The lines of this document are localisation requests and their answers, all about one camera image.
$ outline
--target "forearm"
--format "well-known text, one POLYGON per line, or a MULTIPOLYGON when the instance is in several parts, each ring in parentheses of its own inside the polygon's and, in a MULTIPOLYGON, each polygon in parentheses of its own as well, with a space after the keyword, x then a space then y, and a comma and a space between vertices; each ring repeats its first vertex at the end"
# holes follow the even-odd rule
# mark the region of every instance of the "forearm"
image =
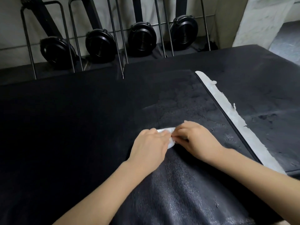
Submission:
POLYGON ((208 162, 243 184, 291 225, 300 224, 300 181, 273 171, 233 149, 208 162))
POLYGON ((97 189, 70 209, 54 225, 109 224, 118 208, 144 176, 128 162, 97 189))

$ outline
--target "floor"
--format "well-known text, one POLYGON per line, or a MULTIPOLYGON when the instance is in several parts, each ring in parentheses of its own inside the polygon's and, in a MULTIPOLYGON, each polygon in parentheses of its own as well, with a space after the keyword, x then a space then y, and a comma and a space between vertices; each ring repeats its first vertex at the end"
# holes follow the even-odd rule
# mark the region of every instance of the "floor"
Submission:
POLYGON ((269 50, 300 65, 300 21, 284 23, 269 50))
MULTIPOLYGON (((205 43, 206 43, 205 37, 198 37, 190 47, 182 51, 175 51, 174 55, 177 56, 177 55, 199 52, 200 49, 204 48, 205 43)), ((120 50, 122 66, 124 66, 124 62, 125 62, 125 57, 123 53, 124 53, 123 50, 120 50)), ((170 57, 172 55, 171 51, 166 50, 166 55, 170 57)), ((154 60, 160 58, 163 58, 163 50, 161 44, 157 44, 156 48, 153 50, 151 55, 146 57, 128 56, 128 62, 135 63, 144 60, 154 60)), ((117 64, 118 64, 117 55, 114 61, 105 64, 93 64, 91 62, 88 62, 84 57, 82 58, 82 65, 84 70, 101 69, 101 68, 105 68, 117 64)), ((36 67, 37 79, 48 78, 48 77, 58 76, 58 75, 66 75, 72 73, 72 70, 55 70, 47 62, 36 63, 35 67, 36 67)), ((79 62, 77 62, 75 66, 75 71, 76 72, 81 71, 79 62)), ((31 64, 0 70, 0 85, 14 84, 14 83, 31 81, 31 80, 34 80, 34 74, 32 71, 31 64)))

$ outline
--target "bare skin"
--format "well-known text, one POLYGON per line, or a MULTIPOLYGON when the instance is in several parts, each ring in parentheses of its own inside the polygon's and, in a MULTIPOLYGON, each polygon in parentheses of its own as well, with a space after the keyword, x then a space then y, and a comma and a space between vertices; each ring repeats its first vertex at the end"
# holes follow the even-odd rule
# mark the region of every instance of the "bare skin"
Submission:
MULTIPOLYGON (((163 162, 170 137, 167 131, 143 130, 134 141, 129 159, 54 225, 109 224, 130 192, 163 162)), ((197 159, 242 183, 291 225, 300 224, 300 181, 224 148, 195 122, 185 121, 176 127, 172 138, 197 159)))

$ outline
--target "black work surface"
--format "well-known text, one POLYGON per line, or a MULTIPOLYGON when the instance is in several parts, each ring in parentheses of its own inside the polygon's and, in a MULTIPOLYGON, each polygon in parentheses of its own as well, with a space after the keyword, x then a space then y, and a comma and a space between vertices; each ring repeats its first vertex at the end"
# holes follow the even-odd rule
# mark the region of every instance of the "black work surface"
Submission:
POLYGON ((124 76, 137 79, 180 69, 202 71, 216 80, 287 174, 300 179, 300 66, 246 45, 128 64, 124 76))
MULTIPOLYGON (((196 121, 221 144, 251 158, 188 70, 137 81, 104 81, 99 72, 89 72, 0 87, 0 94, 0 224, 52 224, 127 159, 145 128, 196 121)), ((249 190, 176 145, 112 224, 279 219, 249 190)))

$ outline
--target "person's right arm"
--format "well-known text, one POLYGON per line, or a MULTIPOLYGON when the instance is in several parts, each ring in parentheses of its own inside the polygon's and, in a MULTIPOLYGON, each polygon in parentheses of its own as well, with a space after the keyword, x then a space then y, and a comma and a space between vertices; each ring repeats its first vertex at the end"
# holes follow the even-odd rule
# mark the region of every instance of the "person's right arm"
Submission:
POLYGON ((291 225, 300 224, 300 181, 224 148, 195 122, 185 121, 176 127, 172 138, 194 157, 243 184, 291 225))

